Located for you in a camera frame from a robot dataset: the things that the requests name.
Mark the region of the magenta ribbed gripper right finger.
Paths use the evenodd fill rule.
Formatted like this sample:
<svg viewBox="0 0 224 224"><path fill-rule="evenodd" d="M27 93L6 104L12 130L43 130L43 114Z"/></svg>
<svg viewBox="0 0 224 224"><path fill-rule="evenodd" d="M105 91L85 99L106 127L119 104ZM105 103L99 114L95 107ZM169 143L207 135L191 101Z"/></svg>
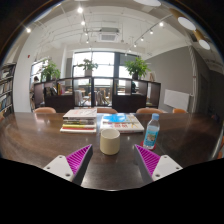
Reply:
<svg viewBox="0 0 224 224"><path fill-rule="evenodd" d="M134 156L144 182L159 180L182 169L168 155L159 156L140 145L135 145Z"/></svg>

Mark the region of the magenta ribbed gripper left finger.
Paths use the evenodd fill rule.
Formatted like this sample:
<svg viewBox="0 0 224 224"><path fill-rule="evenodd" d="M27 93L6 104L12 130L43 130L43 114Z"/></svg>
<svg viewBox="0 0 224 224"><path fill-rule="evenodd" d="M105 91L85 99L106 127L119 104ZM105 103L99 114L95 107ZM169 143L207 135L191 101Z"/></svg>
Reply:
<svg viewBox="0 0 224 224"><path fill-rule="evenodd" d="M58 155L44 167L44 170L76 185L81 185L92 155L93 148L89 144L68 156Z"/></svg>

